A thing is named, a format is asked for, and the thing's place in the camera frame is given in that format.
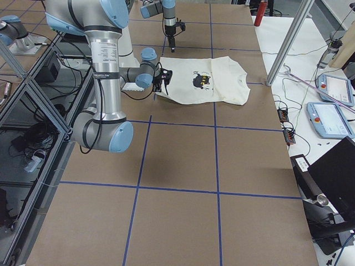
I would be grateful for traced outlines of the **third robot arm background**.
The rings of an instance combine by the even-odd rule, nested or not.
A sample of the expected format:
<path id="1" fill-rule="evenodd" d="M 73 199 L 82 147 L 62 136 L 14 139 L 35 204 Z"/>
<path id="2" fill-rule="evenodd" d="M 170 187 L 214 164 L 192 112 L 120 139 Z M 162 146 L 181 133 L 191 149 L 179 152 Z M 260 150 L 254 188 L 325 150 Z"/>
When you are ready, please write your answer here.
<path id="1" fill-rule="evenodd" d="M 28 36 L 28 31 L 24 27 L 18 16 L 8 15 L 1 17 L 1 41 L 9 46 L 17 39 Z"/>

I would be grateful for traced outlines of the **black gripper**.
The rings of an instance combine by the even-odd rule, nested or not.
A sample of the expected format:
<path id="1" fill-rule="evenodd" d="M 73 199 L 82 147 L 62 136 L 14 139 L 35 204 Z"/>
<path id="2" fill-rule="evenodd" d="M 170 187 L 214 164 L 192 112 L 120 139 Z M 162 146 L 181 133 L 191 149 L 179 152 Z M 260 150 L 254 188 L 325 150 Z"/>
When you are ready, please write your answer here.
<path id="1" fill-rule="evenodd" d="M 162 84 L 166 78 L 165 72 L 165 70 L 161 70 L 159 74 L 153 78 L 153 92 L 161 92 Z"/>
<path id="2" fill-rule="evenodd" d="M 171 52 L 175 52 L 175 34 L 176 34 L 176 27 L 174 25 L 164 25 L 164 33 L 168 38 L 168 43 L 171 49 Z"/>

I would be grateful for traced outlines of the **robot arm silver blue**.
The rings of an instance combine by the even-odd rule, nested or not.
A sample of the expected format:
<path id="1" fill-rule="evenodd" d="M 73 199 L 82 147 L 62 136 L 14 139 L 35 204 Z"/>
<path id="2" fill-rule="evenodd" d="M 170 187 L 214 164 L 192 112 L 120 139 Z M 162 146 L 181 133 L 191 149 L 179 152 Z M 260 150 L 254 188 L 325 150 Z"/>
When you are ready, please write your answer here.
<path id="1" fill-rule="evenodd" d="M 178 21 L 175 12 L 175 0 L 160 0 L 160 1 L 143 1 L 140 8 L 141 15 L 144 19 L 163 15 L 163 33 L 168 39 L 168 44 L 171 51 L 175 52 L 175 34 Z"/>
<path id="2" fill-rule="evenodd" d="M 120 67 L 119 39 L 129 22 L 125 1 L 47 1 L 45 6 L 52 29 L 85 36 L 91 49 L 95 101 L 75 119 L 72 137 L 81 149 L 124 152 L 134 128 L 121 110 L 122 87 L 134 82 L 160 92 L 172 71 L 162 68 L 153 48 L 142 50 L 139 67 Z"/>

